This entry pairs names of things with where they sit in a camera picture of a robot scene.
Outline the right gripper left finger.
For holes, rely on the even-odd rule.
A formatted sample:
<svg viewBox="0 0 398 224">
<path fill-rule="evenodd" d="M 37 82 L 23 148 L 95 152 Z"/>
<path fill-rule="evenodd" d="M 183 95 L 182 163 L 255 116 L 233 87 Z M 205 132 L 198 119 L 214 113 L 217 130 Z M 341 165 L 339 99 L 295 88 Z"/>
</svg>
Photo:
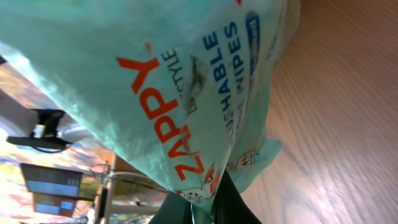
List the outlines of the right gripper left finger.
<svg viewBox="0 0 398 224">
<path fill-rule="evenodd" d="M 193 224 L 192 204 L 175 192 L 168 192 L 149 224 Z"/>
</svg>

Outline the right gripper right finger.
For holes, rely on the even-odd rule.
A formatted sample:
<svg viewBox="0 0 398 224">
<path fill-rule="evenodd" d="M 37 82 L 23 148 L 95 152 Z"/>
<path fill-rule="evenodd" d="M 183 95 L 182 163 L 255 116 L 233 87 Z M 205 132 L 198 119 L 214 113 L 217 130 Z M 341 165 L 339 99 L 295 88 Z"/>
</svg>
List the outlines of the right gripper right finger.
<svg viewBox="0 0 398 224">
<path fill-rule="evenodd" d="M 214 224 L 261 224 L 224 171 L 212 206 Z"/>
</svg>

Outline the teal snack packet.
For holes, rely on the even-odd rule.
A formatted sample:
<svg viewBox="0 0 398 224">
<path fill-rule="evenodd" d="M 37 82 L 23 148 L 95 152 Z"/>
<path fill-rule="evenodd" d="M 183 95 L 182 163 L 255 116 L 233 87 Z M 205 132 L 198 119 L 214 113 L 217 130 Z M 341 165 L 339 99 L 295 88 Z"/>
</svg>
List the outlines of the teal snack packet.
<svg viewBox="0 0 398 224">
<path fill-rule="evenodd" d="M 300 1 L 1 2 L 1 55 L 108 148 L 210 212 L 272 162 L 271 76 Z"/>
</svg>

